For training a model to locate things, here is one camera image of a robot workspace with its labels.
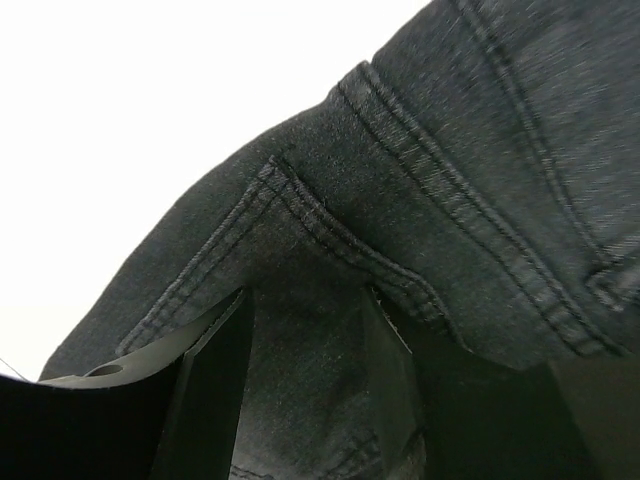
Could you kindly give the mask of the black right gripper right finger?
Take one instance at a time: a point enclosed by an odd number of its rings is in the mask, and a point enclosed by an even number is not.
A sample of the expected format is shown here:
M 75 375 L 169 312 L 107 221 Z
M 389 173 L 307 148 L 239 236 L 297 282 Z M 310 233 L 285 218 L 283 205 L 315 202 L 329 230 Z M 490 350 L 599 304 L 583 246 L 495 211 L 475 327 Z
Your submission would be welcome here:
M 424 479 L 424 414 L 412 351 L 373 289 L 362 293 L 369 392 L 386 479 Z

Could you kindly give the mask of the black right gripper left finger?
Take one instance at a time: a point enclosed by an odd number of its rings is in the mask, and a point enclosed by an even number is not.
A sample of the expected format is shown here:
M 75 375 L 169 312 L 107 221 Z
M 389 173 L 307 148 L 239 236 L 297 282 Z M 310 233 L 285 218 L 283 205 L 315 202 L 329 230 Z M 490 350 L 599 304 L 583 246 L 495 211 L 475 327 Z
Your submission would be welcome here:
M 45 381 L 55 479 L 225 479 L 254 325 L 238 290 L 196 320 L 83 376 Z

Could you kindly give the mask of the black trousers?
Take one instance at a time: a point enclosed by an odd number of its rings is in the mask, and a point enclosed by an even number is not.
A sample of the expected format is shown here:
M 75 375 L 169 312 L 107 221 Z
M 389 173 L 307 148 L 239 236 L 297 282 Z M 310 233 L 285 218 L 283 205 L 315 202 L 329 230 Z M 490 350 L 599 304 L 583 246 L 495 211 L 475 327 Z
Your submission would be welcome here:
M 639 349 L 639 5 L 433 1 L 193 185 L 45 364 L 256 296 L 230 475 L 378 479 L 361 289 L 514 368 Z

